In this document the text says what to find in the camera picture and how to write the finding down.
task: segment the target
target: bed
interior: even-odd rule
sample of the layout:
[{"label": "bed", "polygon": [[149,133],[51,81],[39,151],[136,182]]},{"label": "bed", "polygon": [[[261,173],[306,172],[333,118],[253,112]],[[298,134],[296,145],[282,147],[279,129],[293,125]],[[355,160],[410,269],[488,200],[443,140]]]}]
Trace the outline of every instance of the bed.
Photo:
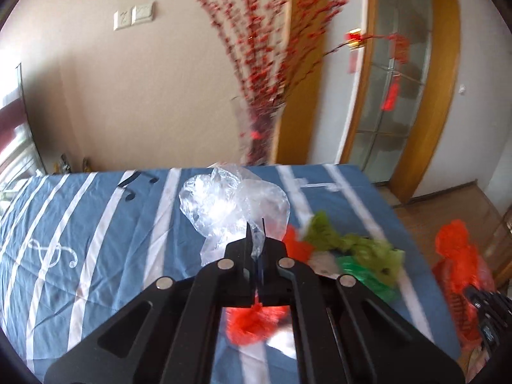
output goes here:
[{"label": "bed", "polygon": [[[296,228],[324,210],[341,234],[386,238],[403,249],[400,298],[391,306],[450,357],[459,357],[450,313],[426,261],[357,168],[250,170],[287,193]],[[0,321],[39,380],[54,360],[158,277],[180,280],[199,271],[204,238],[181,213],[177,194],[185,180],[209,172],[83,173],[24,183],[0,227]],[[223,333],[224,322],[212,382],[298,382],[294,359],[264,343],[233,346]]]}]

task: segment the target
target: red plastic bag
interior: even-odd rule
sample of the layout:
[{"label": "red plastic bag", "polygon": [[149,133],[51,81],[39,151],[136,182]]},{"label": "red plastic bag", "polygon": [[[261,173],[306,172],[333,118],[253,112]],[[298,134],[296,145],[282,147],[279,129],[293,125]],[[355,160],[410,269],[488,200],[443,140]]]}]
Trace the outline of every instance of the red plastic bag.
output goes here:
[{"label": "red plastic bag", "polygon": [[436,251],[445,258],[432,269],[448,303],[457,336],[463,350],[480,345],[476,309],[462,294],[470,284],[478,289],[495,291],[492,273],[473,245],[464,222],[454,220],[443,226],[436,236]]}]

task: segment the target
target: wall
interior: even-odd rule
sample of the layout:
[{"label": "wall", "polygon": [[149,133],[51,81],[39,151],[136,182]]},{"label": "wall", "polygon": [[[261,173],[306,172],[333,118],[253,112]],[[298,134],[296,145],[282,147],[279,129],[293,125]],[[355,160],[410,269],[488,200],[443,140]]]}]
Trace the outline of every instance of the wall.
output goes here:
[{"label": "wall", "polygon": [[156,0],[152,23],[113,31],[114,12],[148,1],[20,0],[0,31],[48,169],[62,152],[100,170],[238,159],[237,83],[195,0]]},{"label": "wall", "polygon": [[512,205],[512,130],[498,166],[484,192],[502,215]]},{"label": "wall", "polygon": [[491,0],[459,0],[461,53],[444,132],[415,196],[472,180],[485,188],[512,119],[512,34]]},{"label": "wall", "polygon": [[[326,49],[345,41],[354,28],[366,29],[367,0],[350,0],[329,26]],[[358,51],[357,73],[349,74],[350,50],[347,47],[324,59],[322,85],[311,137],[308,163],[338,163],[352,118],[363,50]]]}]

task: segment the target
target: green cloth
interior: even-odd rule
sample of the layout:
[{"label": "green cloth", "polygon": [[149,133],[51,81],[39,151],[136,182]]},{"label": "green cloth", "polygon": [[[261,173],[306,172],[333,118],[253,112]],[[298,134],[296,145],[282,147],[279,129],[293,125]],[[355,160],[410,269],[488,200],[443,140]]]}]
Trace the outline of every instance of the green cloth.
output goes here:
[{"label": "green cloth", "polygon": [[304,241],[318,251],[339,250],[352,255],[360,266],[372,271],[375,278],[389,287],[396,285],[398,273],[404,264],[405,252],[384,240],[347,234],[341,236],[331,226],[327,214],[314,214]]}]

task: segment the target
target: light switch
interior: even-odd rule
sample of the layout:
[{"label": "light switch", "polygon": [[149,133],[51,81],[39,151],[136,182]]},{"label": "light switch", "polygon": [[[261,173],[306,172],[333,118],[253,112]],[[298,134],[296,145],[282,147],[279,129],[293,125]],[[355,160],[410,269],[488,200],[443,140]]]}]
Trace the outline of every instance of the light switch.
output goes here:
[{"label": "light switch", "polygon": [[130,9],[119,10],[114,13],[114,30],[128,28],[132,25]]},{"label": "light switch", "polygon": [[153,20],[153,2],[136,5],[132,9],[132,25]]}]

